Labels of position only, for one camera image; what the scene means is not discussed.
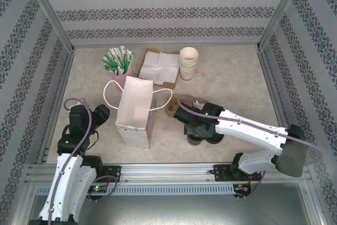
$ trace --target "white string handle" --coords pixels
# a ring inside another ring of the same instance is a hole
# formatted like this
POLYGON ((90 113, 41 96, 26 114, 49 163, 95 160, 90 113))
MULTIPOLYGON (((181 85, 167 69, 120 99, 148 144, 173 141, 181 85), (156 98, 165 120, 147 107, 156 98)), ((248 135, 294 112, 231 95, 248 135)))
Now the white string handle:
POLYGON ((160 91, 164 91, 164 90, 170 91, 171 96, 170 96, 169 100, 165 103, 165 105, 162 105, 161 107, 157 107, 157 108, 152 108, 152 109, 150 109, 149 111, 153 111, 153 110, 157 110, 157 109, 163 108, 163 107, 165 107, 165 106, 170 102, 170 100, 171 100, 171 98, 172 98, 172 96, 173 96, 173 92, 172 92, 171 89, 164 88, 164 89, 160 89, 160 90, 158 90, 158 91, 154 91, 153 93, 160 92, 160 91))
POLYGON ((104 90, 103 90, 103 98, 104 98, 105 103, 106 103, 108 106, 110 106, 110 107, 112 107, 112 108, 114 108, 114 109, 118 109, 117 107, 110 105, 110 104, 108 103, 108 101, 106 100, 106 98, 105 98, 105 90, 106 90, 107 86, 108 86, 111 82, 116 83, 116 84, 118 85, 118 87, 119 87, 122 91, 124 91, 124 90, 121 88, 120 84, 118 84, 115 80, 111 80, 111 81, 109 81, 109 82, 105 85, 105 88, 104 88, 104 90))

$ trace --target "marble-patterned surface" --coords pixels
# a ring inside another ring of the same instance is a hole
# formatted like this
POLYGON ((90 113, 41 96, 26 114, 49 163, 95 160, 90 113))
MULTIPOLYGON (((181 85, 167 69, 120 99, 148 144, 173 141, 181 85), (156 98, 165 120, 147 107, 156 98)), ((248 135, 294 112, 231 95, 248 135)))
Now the marble-patterned surface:
MULTIPOLYGON (((161 52, 180 51, 182 47, 156 47, 161 52)), ((243 117, 277 125, 263 73, 254 45, 198 46, 199 64, 193 80, 177 81, 174 93, 191 94, 208 99, 243 117)), ((134 54, 132 68, 138 73, 145 55, 145 47, 131 47, 134 54)), ((64 99, 86 98, 91 109, 103 104, 103 88, 111 80, 101 59, 104 48, 77 49, 64 99)), ((114 85, 107 91, 107 99, 118 105, 121 94, 114 85)), ((162 105, 168 94, 156 96, 162 105)), ((100 140, 86 154, 99 155, 104 163, 178 163, 178 162, 231 162, 238 152, 262 150, 255 144, 225 136, 217 145, 203 141, 191 146, 183 135, 183 124, 158 110, 149 150, 128 147, 115 126, 117 111, 111 109, 108 121, 98 128, 100 140)), ((60 111, 47 163, 56 162, 57 142, 69 122, 68 113, 60 111)))

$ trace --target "stack of paper cups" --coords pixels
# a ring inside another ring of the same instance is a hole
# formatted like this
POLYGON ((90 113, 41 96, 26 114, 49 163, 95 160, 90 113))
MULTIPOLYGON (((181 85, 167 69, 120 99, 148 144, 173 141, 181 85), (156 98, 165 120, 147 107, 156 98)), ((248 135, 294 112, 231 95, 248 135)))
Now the stack of paper cups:
POLYGON ((198 64, 199 53, 195 48, 185 47, 180 51, 180 76, 184 81, 190 81, 198 64))

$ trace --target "green and white straw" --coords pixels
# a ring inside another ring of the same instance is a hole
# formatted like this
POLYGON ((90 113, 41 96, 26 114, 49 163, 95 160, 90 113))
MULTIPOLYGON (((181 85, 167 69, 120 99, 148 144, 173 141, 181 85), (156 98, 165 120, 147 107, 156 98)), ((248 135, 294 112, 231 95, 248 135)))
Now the green and white straw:
POLYGON ((107 71, 115 75, 123 75, 129 71, 133 59, 132 52, 124 46, 113 47, 106 50, 102 63, 107 71))

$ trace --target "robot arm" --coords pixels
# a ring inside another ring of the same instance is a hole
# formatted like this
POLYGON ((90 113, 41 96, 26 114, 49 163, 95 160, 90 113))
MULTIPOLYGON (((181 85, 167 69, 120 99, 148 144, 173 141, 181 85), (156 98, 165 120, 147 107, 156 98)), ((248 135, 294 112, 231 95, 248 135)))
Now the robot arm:
POLYGON ((47 225, 52 193, 58 176, 67 159, 70 158, 62 177, 58 183, 52 208, 52 224, 78 225, 78 215, 92 182, 102 175, 103 163, 101 157, 85 155, 90 144, 90 136, 110 116, 110 110, 105 105, 99 105, 94 112, 90 111, 92 124, 86 139, 78 150, 77 145, 84 137, 89 127, 88 112, 83 105, 71 107, 69 113, 70 124, 64 128, 62 138, 57 143, 57 165, 51 190, 39 214, 38 220, 31 220, 29 225, 47 225))
MULTIPOLYGON (((265 129, 272 129, 279 134, 304 139, 303 131, 296 125, 291 125, 289 129, 269 126, 243 118, 229 110, 222 111, 220 117, 236 118, 253 123, 254 125, 265 129)), ((269 134, 263 130, 245 124, 225 120, 219 120, 219 123, 215 126, 215 130, 219 134, 229 134, 266 149, 255 153, 237 154, 235 160, 240 156, 238 161, 239 170, 247 174, 252 174, 256 171, 272 170, 276 168, 280 172, 292 177, 300 177, 302 175, 307 150, 304 144, 297 143, 278 135, 269 134)))
POLYGON ((300 177, 302 175, 307 150, 306 145, 278 136, 278 134, 283 134, 304 139, 304 134, 300 127, 291 125, 286 129, 265 125, 243 118, 212 103, 206 103, 201 110, 185 104, 182 105, 197 114, 219 116, 237 121, 204 118, 179 107, 174 118, 185 124, 185 134, 191 144, 198 145, 202 140, 217 144, 225 134, 228 134, 265 148, 264 151, 260 152, 236 154, 231 166, 234 177, 239 178, 242 174, 253 174, 256 171, 275 168, 292 177, 300 177), (240 121, 252 123, 263 129, 273 130, 277 132, 277 135, 241 124, 240 121))

